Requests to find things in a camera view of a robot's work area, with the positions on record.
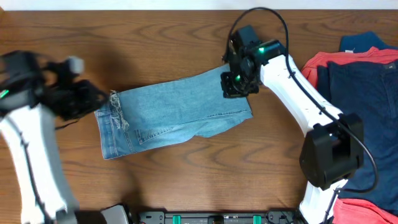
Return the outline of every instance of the wooden table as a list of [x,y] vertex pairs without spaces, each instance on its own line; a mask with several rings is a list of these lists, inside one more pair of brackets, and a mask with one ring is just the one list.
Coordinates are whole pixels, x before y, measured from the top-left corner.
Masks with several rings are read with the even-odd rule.
[[[203,73],[222,65],[226,35],[239,11],[6,12],[0,54],[24,49],[77,55],[84,77],[101,89],[128,90]],[[319,51],[336,52],[342,35],[368,30],[398,45],[397,11],[281,11],[298,67]],[[280,22],[255,12],[264,39],[284,42]],[[105,161],[93,114],[57,132],[65,175],[81,208],[120,201],[133,209],[263,211],[297,207],[306,180],[300,170],[303,136],[268,89],[249,96],[253,119],[209,139]],[[9,150],[0,144],[0,222],[18,223],[19,187]]]

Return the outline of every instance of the red cloth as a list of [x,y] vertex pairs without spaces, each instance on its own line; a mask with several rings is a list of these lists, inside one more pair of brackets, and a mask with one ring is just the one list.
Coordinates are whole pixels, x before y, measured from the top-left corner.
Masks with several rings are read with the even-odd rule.
[[379,50],[371,47],[364,53],[325,53],[319,52],[311,58],[303,67],[301,73],[315,88],[318,83],[317,67],[319,65],[327,67],[328,62],[335,62],[339,65],[345,65],[352,62],[374,62],[388,64],[398,59],[398,50],[386,49]]
[[396,224],[398,217],[361,199],[337,199],[333,207],[335,224]]

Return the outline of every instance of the blue denim fabric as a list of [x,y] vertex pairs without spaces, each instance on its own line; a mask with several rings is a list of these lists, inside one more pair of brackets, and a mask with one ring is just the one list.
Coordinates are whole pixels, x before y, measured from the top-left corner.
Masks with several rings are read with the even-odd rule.
[[341,38],[340,52],[352,50],[354,53],[367,52],[371,47],[377,47],[379,50],[397,49],[385,44],[374,32],[365,32],[358,35],[347,35]]
[[104,159],[222,133],[252,118],[246,98],[223,98],[229,65],[173,82],[112,93],[95,112]]
[[[368,194],[341,192],[341,198],[361,198],[398,215],[398,61],[389,65],[355,62],[328,63],[331,103],[342,112],[357,113],[364,123],[364,142],[379,171],[379,184]],[[372,165],[364,155],[345,188],[364,189],[374,180]]]

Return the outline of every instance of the green led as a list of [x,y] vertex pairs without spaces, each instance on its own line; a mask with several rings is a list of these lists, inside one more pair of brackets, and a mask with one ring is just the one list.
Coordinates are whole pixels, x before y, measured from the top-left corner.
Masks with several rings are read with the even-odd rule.
[[3,90],[3,91],[0,93],[0,98],[3,98],[4,96],[6,96],[9,92],[10,92],[9,90]]

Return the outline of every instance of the clothing label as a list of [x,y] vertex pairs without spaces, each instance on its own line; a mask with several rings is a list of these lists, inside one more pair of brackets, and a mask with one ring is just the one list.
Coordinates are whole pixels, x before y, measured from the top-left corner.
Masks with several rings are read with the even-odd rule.
[[384,69],[397,69],[397,66],[394,62],[387,64],[387,65],[383,65]]

